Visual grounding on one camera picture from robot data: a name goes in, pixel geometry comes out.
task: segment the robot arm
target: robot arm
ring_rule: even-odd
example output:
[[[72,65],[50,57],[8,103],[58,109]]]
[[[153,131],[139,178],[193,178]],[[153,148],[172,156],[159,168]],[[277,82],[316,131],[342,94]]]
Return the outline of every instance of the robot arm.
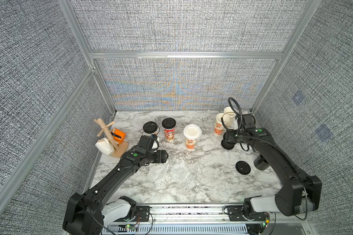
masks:
[[[271,134],[265,128],[256,128],[251,114],[243,115],[243,130],[228,130],[224,134],[222,146],[232,149],[236,143],[245,143],[255,148],[260,156],[254,165],[259,170],[271,166],[281,181],[282,188],[272,196],[246,198],[243,214],[253,219],[258,212],[281,212],[286,216],[314,211],[319,207],[321,181],[317,176],[309,176],[297,167],[289,157],[277,147]]]
[[[169,155],[166,150],[152,149],[157,136],[142,136],[138,145],[125,152],[119,163],[94,187],[82,195],[75,193],[68,201],[63,229],[72,235],[95,235],[102,225],[119,218],[131,219],[136,212],[136,202],[126,196],[106,205],[113,193],[149,163],[165,163]]]

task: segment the metal rail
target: metal rail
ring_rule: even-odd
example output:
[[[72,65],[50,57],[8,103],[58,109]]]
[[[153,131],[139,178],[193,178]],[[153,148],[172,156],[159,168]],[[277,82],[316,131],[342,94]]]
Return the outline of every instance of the metal rail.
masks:
[[[102,77],[102,74],[99,72],[99,68],[98,68],[97,64],[89,56],[89,51],[90,51],[89,45],[86,42],[84,33],[82,32],[80,24],[77,21],[77,18],[76,18],[75,12],[73,11],[72,5],[68,0],[59,0],[59,4],[60,4],[61,9],[64,12],[64,15],[66,16],[66,20],[68,21],[73,34],[75,35],[77,43],[80,46],[80,49],[86,59],[86,62],[88,63],[89,66],[93,66],[94,69],[96,70],[96,72],[94,73],[94,78],[96,80],[97,86],[98,86],[99,90],[101,91],[102,97],[104,98],[104,101],[106,102],[107,107],[110,110],[111,114],[114,114],[116,112],[116,108],[114,106],[113,99],[110,95],[110,92],[107,89],[107,86],[106,86],[105,81]]]
[[[90,58],[209,58],[209,59],[281,59],[282,52],[138,52],[138,51],[93,51]]]
[[[269,89],[271,88],[273,82],[276,80],[278,74],[280,73],[282,67],[287,61],[287,58],[292,53],[294,46],[297,44],[297,41],[301,37],[303,31],[305,30],[307,24],[311,20],[312,15],[320,5],[321,0],[310,0],[303,11],[296,27],[294,28],[292,35],[289,37],[289,40],[284,47],[284,56],[276,62],[271,73],[269,74],[267,80],[265,81],[263,87],[260,89],[259,94],[256,96],[255,101],[252,105],[251,111],[253,114],[256,113],[260,104],[267,95]]]

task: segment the black cup lid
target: black cup lid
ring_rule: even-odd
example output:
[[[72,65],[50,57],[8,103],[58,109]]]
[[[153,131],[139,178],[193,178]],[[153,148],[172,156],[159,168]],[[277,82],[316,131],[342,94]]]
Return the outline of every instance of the black cup lid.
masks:
[[[173,129],[177,125],[174,118],[165,118],[162,121],[162,127],[165,129]]]
[[[235,164],[235,169],[237,170],[237,172],[239,172],[240,174],[243,175],[247,175],[250,173],[251,171],[251,167],[249,166],[249,164],[245,161],[239,161]]]
[[[144,124],[143,130],[146,134],[153,134],[157,130],[157,124],[154,121],[149,121]]]

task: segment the paper cup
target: paper cup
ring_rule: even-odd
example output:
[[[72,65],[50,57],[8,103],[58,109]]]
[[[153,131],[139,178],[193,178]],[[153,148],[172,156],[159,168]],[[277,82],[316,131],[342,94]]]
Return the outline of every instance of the paper cup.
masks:
[[[186,137],[186,148],[192,151],[195,148],[196,140],[201,136],[201,129],[197,125],[190,124],[183,130]]]
[[[230,117],[227,114],[219,113],[216,115],[216,125],[215,125],[215,132],[213,133],[215,136],[221,136],[224,132],[224,126],[221,122],[221,117],[224,120],[225,125],[227,126],[230,122]]]
[[[174,134],[175,134],[175,126],[176,126],[176,121],[173,118],[165,118],[162,121],[162,127],[165,132],[165,139],[168,142],[171,142],[174,140]]]
[[[233,109],[231,107],[226,107],[224,109],[224,113],[229,116],[230,121],[229,121],[228,125],[231,126],[231,124],[233,123],[233,120],[235,118],[235,115],[236,115],[235,112],[233,111]]]

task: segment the white marble countertop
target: white marble countertop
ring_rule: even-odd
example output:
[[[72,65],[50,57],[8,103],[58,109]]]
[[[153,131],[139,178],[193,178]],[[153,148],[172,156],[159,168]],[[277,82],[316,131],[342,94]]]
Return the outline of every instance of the white marble countertop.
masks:
[[[167,176],[158,182],[148,178],[148,172],[154,164],[141,167],[113,194],[111,201],[128,196],[137,203],[201,203],[201,202],[242,202],[246,197],[272,195],[280,188],[278,178],[269,167],[259,171],[253,161],[257,153],[243,151],[239,144],[234,149],[221,147],[222,137],[213,135],[217,111],[152,111],[117,112],[114,127],[126,132],[129,147],[137,144],[142,135],[143,125],[147,121],[156,122],[161,132],[160,148],[165,149],[169,158],[164,166]],[[161,122],[166,117],[176,120],[173,142],[165,141]],[[185,145],[183,129],[188,124],[196,124],[202,130],[195,149],[188,151]],[[235,170],[238,161],[246,161],[251,166],[248,175]],[[103,179],[119,162],[118,158],[102,156],[92,186]],[[188,167],[189,175],[182,182],[170,176],[170,169],[178,163]]]

